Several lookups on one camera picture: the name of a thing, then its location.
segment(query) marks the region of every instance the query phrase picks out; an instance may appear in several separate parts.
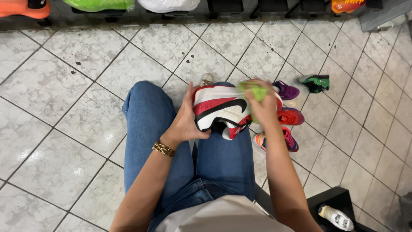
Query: gold bracelet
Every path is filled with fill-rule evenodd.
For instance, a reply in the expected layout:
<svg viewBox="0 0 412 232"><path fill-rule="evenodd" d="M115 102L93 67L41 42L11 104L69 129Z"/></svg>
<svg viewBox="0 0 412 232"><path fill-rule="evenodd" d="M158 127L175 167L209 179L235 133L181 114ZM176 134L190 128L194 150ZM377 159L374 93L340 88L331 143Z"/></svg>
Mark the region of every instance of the gold bracelet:
<svg viewBox="0 0 412 232"><path fill-rule="evenodd" d="M173 157L176 154L176 151L170 149L169 147L166 147L165 145L161 144L160 141L156 141L152 147L153 150L156 150L160 153L163 153L169 157Z"/></svg>

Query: blue jeans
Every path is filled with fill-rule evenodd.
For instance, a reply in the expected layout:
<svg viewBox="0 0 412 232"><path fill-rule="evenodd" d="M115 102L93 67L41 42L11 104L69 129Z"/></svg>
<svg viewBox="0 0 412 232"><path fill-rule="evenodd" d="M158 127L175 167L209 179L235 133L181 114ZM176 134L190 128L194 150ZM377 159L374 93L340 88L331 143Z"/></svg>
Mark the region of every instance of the blue jeans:
<svg viewBox="0 0 412 232"><path fill-rule="evenodd" d="M232 85L227 82L219 85ZM123 104L127 119L124 157L124 187L129 190L156 140L169 128L176 111L172 99L158 86L137 82ZM162 195L152 215L148 231L170 213L196 206L224 195L243 195L251 201L255 193L253 151L248 130L233 140L211 133L199 140L197 163L194 164L189 142L176 150Z"/></svg>

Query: neon green shoe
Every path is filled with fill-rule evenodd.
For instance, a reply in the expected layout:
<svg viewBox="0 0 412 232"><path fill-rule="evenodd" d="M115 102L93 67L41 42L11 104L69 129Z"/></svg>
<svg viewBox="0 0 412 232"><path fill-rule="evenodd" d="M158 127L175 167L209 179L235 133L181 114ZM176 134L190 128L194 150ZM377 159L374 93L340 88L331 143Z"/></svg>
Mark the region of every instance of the neon green shoe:
<svg viewBox="0 0 412 232"><path fill-rule="evenodd" d="M320 93L329 90L329 75L306 75L298 78L298 81L309 88L309 92Z"/></svg>

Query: nike swoosh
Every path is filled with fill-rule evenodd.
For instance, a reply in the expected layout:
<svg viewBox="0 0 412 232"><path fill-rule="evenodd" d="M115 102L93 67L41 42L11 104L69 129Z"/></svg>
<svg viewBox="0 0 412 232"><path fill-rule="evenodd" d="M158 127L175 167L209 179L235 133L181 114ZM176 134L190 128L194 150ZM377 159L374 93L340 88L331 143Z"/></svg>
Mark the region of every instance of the nike swoosh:
<svg viewBox="0 0 412 232"><path fill-rule="evenodd" d="M235 100L232 100L232 101L229 101L229 102L225 102L225 103L222 103L222 104L220 104L220 105L218 105L218 106L215 106L215 107L213 107L213 108L210 108L210 109L208 109L208 110L205 110L204 112L202 112L201 114L199 114L199 115L194 119L194 121L197 122L197 121L199 121L201 118L205 117L206 115L209 115L209 114L211 114L211 113L213 113L213 112L215 112L215 111L219 111L219 110L221 110L221 109L228 108L228 107L232 107L232 106L240 106L240 107L242 107L242 113L243 113L243 112L246 110L246 107L248 106L248 103L245 101L245 99L242 99L242 98L238 98L238 99L235 99Z"/></svg>

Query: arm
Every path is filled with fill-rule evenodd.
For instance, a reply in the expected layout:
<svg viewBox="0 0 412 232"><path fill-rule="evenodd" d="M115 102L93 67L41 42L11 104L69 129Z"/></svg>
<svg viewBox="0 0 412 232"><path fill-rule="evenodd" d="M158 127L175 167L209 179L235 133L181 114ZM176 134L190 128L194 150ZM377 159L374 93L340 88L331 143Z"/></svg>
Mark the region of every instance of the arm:
<svg viewBox="0 0 412 232"><path fill-rule="evenodd" d="M159 139L160 143L173 150L176 150L182 141L196 138L207 139L211 132L201 132L194 124L192 94L196 89L192 83L189 84L178 114L172 125ZM166 182L171 162L171 157L158 151L154 150L150 153L123 198L110 227L110 232L147 231Z"/></svg>
<svg viewBox="0 0 412 232"><path fill-rule="evenodd" d="M261 102L255 100L252 92L246 92L246 97L265 130L267 180L276 219L296 232L322 232L309 212L302 185L289 157L272 85L262 80L251 81L268 89Z"/></svg>

